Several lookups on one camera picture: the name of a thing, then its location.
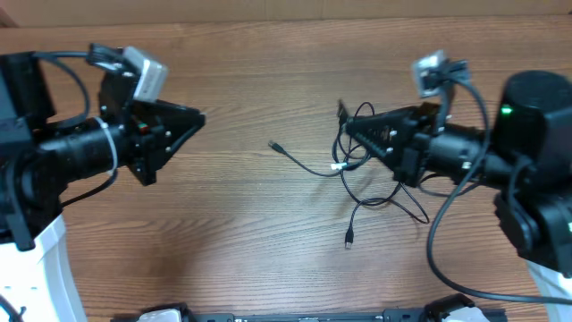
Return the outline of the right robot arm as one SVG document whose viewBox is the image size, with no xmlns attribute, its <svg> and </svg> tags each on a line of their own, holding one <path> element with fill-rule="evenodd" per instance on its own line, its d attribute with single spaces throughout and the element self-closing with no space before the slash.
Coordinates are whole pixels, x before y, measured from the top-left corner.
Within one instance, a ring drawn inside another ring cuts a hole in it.
<svg viewBox="0 0 572 322">
<path fill-rule="evenodd" d="M 539 70 L 510 76 L 494 122 L 450 124 L 446 104 L 423 103 L 369 116 L 340 107 L 342 130 L 418 187 L 426 173 L 496 190 L 495 214 L 520 258 L 571 276 L 571 83 Z"/>
</svg>

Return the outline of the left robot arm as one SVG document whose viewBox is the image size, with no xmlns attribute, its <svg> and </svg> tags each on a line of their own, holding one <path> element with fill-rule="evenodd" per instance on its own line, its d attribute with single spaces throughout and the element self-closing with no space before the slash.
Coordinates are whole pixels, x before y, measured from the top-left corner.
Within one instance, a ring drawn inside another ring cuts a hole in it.
<svg viewBox="0 0 572 322">
<path fill-rule="evenodd" d="M 63 193 L 126 167 L 143 185 L 206 122 L 159 95 L 168 68 L 136 47 L 94 44 L 78 58 L 103 71 L 98 114 L 57 120 L 42 64 L 67 69 L 70 51 L 1 58 L 1 318 L 83 321 L 68 258 Z"/>
</svg>

